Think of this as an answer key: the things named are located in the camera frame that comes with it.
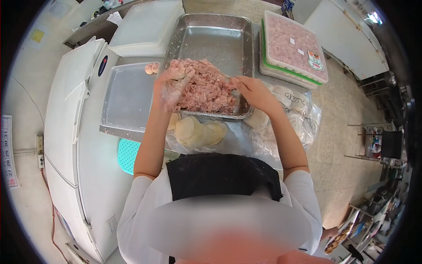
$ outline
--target tiled floor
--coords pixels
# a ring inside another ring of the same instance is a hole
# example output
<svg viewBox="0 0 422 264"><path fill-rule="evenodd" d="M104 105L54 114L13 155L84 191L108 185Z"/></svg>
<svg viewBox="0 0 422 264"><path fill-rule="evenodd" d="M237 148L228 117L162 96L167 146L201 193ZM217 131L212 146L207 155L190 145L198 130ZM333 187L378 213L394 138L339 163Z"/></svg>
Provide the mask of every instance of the tiled floor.
<svg viewBox="0 0 422 264"><path fill-rule="evenodd" d="M240 15L254 23L260 23L265 10L279 13L280 9L259 0L184 0L184 6L187 13ZM322 120L318 139L307 154L323 226L331 228L341 223L349 203L360 201L368 186L379 181L382 169L379 163L343 156L355 155L358 146L359 128L347 124L385 120L334 59L327 60L327 69L329 82L312 92Z"/></svg>

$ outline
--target hand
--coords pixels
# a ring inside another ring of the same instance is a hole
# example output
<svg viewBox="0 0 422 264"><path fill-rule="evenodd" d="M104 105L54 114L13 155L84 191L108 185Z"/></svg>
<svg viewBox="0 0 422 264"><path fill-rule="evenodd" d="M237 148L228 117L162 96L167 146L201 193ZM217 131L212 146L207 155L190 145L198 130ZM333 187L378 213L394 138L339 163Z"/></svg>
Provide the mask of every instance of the hand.
<svg viewBox="0 0 422 264"><path fill-rule="evenodd" d="M280 105L260 79L237 76L231 82L237 84L236 79L239 80L238 89L253 107L268 114L274 109L274 106Z"/></svg>
<svg viewBox="0 0 422 264"><path fill-rule="evenodd" d="M195 70L185 74L184 68L169 68L158 76L154 82L152 106L165 112L173 112L186 85L192 79Z"/></svg>

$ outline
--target chest freezer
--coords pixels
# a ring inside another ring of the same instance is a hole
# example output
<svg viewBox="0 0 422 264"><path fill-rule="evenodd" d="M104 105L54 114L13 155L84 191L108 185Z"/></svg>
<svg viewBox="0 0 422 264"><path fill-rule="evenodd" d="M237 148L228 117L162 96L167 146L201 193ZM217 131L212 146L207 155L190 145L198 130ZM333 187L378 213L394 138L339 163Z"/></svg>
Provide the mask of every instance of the chest freezer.
<svg viewBox="0 0 422 264"><path fill-rule="evenodd" d="M133 180L119 167L119 138L99 131L118 57L103 39L65 54L51 86L44 130L46 178L60 222L100 263L117 248L117 223Z"/></svg>

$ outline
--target stainless steel tray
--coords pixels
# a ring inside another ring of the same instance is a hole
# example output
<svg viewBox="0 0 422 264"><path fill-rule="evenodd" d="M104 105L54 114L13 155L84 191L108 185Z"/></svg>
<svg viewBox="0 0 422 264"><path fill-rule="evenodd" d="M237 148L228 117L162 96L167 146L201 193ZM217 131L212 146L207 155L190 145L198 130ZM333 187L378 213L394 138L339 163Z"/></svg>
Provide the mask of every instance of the stainless steel tray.
<svg viewBox="0 0 422 264"><path fill-rule="evenodd" d="M254 39L252 23L242 16L221 14L185 14L180 16L161 70L173 59L207 59L229 76L254 75ZM252 111L243 96L235 113L202 113L182 111L185 114L244 119Z"/></svg>

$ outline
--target red cable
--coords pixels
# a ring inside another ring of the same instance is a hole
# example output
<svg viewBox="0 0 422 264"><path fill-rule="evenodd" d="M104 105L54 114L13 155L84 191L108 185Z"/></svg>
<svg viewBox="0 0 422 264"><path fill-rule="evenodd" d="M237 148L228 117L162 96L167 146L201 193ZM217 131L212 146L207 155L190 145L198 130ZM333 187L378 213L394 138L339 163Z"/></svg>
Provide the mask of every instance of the red cable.
<svg viewBox="0 0 422 264"><path fill-rule="evenodd" d="M47 184L47 182L46 182L46 179L44 178L44 172L43 172L43 169L41 169L41 176L43 177L44 183L46 184L47 190L49 191L50 200L51 200L51 207L52 207L52 213L53 213L53 226L52 226L52 228L51 228L51 242L53 242L53 245L54 245L55 247L57 247L57 249L60 251L60 253L62 254L62 256L63 256L63 258L65 259L66 263L70 263L70 262L66 259L66 257L65 257L65 255L63 254L62 250L61 250L61 249L60 249L60 248L56 245L56 243L54 242L54 231L55 231L55 226L56 226L55 221L54 221L54 219L55 219L55 217L56 217L56 216L54 215L54 204L53 204L53 199L51 198L50 188L49 188L49 186L48 186L48 184Z"/></svg>

